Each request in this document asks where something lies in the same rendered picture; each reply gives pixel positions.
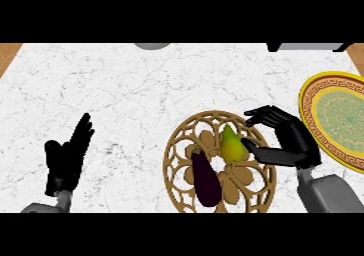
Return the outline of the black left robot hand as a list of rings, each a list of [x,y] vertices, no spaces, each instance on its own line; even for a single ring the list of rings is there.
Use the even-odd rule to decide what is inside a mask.
[[[93,129],[91,115],[84,114],[69,141],[45,143],[47,166],[50,168],[45,194],[51,197],[68,190],[75,191],[84,168],[84,159],[90,148]]]

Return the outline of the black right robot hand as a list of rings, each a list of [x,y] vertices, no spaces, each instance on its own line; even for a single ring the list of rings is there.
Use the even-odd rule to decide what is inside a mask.
[[[245,112],[249,127],[264,124],[276,131],[280,148],[260,147],[248,138],[242,139],[255,159],[262,164],[310,169],[323,164],[320,147],[301,119],[277,106],[262,106]]]

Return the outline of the yellow-green pear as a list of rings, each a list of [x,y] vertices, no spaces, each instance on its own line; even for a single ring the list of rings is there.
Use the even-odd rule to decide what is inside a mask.
[[[242,142],[242,138],[230,125],[226,125],[223,131],[221,156],[227,164],[240,163],[249,156],[249,151]]]

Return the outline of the yellow rimmed green plate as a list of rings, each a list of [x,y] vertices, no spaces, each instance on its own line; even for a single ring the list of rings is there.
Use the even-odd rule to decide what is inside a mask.
[[[299,112],[324,152],[364,174],[364,77],[341,71],[314,75],[301,89]]]

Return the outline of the brown round openwork placemat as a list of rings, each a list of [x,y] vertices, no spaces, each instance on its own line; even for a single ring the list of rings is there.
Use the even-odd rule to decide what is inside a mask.
[[[270,209],[277,185],[277,168],[261,164],[248,154],[237,164],[229,164],[221,154],[226,126],[239,137],[246,137],[258,146],[268,143],[260,130],[246,125],[239,115],[205,111],[193,115],[178,126],[171,136],[164,158],[164,176],[171,201],[180,212],[265,213]],[[223,200],[215,207],[200,204],[193,176],[192,151],[205,150],[223,186]]]

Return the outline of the dark purple eggplant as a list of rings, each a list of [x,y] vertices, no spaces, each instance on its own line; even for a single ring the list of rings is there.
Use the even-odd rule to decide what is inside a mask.
[[[196,146],[192,153],[195,186],[200,203],[215,207],[223,200],[223,187],[203,149]]]

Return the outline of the grey and black appliance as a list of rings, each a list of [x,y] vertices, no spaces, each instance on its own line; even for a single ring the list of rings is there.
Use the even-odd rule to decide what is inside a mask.
[[[351,43],[268,43],[268,51],[279,52],[280,50],[332,50],[344,52]]]

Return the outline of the grey round object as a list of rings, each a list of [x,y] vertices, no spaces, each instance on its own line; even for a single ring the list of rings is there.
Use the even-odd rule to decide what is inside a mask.
[[[144,50],[161,50],[171,45],[171,43],[135,43]]]

